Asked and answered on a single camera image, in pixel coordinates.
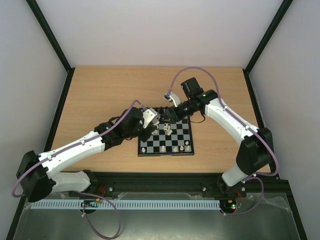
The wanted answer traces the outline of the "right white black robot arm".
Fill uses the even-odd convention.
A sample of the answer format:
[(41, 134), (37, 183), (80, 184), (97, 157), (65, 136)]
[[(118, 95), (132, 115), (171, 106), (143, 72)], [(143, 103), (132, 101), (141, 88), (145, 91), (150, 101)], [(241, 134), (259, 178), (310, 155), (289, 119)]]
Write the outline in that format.
[(229, 196), (236, 189), (236, 184), (256, 174), (268, 165), (274, 157), (273, 138), (269, 129), (258, 128), (240, 117), (212, 89), (204, 91), (196, 78), (190, 78), (181, 84), (187, 100), (182, 102), (172, 91), (164, 98), (173, 103), (161, 116), (170, 124), (200, 112), (216, 121), (237, 142), (239, 150), (235, 165), (225, 171), (218, 183), (218, 191)]

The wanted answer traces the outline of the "right black frame post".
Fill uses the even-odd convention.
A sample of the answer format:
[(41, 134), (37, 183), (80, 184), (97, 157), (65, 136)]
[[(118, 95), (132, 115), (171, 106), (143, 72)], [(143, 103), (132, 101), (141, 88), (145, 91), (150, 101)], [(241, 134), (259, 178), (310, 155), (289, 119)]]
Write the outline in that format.
[(279, 24), (281, 23), (282, 19), (286, 15), (286, 13), (292, 3), (293, 3), (293, 0), (283, 0), (282, 3), (280, 4), (277, 12), (275, 13), (272, 21), (270, 22), (267, 30), (265, 31), (257, 48), (255, 49), (252, 57), (250, 58), (247, 66), (244, 69), (245, 75), (249, 75), (251, 73), (251, 71), (253, 70), (258, 59), (262, 55), (263, 51), (265, 50), (266, 46), (268, 45), (269, 41), (271, 40), (273, 34), (277, 30)]

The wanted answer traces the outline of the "black aluminium rail base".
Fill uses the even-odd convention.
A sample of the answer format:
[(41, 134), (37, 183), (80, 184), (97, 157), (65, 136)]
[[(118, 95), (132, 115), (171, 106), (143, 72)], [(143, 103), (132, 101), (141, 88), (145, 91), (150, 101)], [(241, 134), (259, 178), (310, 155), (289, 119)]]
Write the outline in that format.
[(115, 198), (120, 193), (187, 193), (219, 200), (234, 199), (248, 193), (286, 194), (293, 196), (288, 180), (260, 176), (258, 180), (238, 183), (233, 187), (222, 186), (220, 173), (146, 173), (146, 172), (90, 172), (93, 184), (85, 193), (101, 194)]

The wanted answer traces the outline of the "pile of white pieces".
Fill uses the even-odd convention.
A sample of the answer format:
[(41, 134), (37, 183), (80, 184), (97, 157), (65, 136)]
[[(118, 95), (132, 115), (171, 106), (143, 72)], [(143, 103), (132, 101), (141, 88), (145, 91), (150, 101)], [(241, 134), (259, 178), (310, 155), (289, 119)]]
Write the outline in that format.
[(171, 126), (169, 124), (167, 124), (167, 123), (163, 126), (163, 131), (165, 132), (165, 134), (167, 136), (170, 136), (173, 133), (173, 130), (171, 129)]

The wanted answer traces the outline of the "black frame post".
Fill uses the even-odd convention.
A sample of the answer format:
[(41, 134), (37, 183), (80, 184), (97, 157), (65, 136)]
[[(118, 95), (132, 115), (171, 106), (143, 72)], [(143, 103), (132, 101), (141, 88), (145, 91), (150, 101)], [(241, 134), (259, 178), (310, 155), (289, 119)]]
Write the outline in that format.
[(250, 58), (247, 66), (244, 69), (245, 75), (249, 75), (251, 73), (251, 71), (253, 70), (258, 59), (262, 55), (263, 51), (265, 50), (266, 46), (268, 45), (269, 41), (271, 40), (273, 34), (277, 30), (279, 24), (281, 23), (282, 19), (286, 15), (286, 13), (292, 3), (293, 3), (293, 0), (283, 0), (282, 3), (280, 4), (277, 12), (275, 13), (272, 21), (270, 22), (267, 30), (265, 31), (257, 48), (255, 49), (252, 57)]
[(71, 67), (69, 61), (67, 60), (54, 32), (52, 31), (45, 15), (43, 14), (38, 2), (36, 0), (26, 0), (30, 10), (32, 11), (34, 17), (36, 18), (37, 22), (39, 23), (42, 31), (44, 32), (47, 40), (49, 41), (50, 45), (52, 46), (55, 54), (57, 55), (58, 59), (60, 60), (63, 68), (69, 74), (74, 71)]

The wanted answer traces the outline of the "left black frame post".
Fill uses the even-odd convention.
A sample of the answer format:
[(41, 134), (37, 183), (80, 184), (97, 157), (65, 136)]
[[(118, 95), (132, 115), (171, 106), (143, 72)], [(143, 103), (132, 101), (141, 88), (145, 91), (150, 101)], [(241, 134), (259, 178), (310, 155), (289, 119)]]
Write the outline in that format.
[(30, 10), (32, 11), (34, 17), (36, 18), (37, 22), (39, 23), (42, 31), (44, 32), (47, 40), (49, 41), (50, 45), (52, 46), (55, 54), (57, 55), (58, 59), (60, 60), (63, 68), (69, 74), (74, 71), (71, 67), (69, 61), (67, 60), (54, 32), (52, 31), (45, 15), (43, 14), (38, 2), (36, 0), (26, 0)]

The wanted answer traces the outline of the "black silver chess board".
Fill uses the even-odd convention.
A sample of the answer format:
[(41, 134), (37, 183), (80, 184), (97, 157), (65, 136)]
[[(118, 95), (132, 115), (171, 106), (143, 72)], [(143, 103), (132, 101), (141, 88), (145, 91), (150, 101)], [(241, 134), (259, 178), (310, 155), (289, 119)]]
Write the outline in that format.
[[(173, 131), (171, 135), (165, 134), (163, 130), (165, 124), (170, 125)], [(185, 141), (189, 141), (190, 151), (186, 151)], [(161, 152), (162, 146), (166, 147), (165, 152)], [(179, 150), (180, 146), (184, 147), (183, 152)], [(178, 148), (177, 152), (173, 151), (174, 147)], [(138, 139), (137, 155), (139, 157), (193, 156), (194, 154), (192, 126), (188, 116), (176, 123), (159, 123), (157, 129), (146, 142)]]

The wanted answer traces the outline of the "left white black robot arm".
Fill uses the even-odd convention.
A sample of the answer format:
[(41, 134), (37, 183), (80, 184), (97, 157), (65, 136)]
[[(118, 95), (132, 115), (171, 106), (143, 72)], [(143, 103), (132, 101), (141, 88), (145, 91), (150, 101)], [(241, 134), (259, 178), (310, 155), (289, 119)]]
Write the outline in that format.
[(33, 150), (25, 153), (16, 173), (22, 196), (34, 203), (57, 192), (93, 192), (98, 183), (89, 170), (64, 172), (64, 169), (119, 146), (125, 140), (138, 137), (146, 141), (156, 130), (158, 122), (159, 114), (153, 108), (132, 107), (65, 146), (40, 154)]

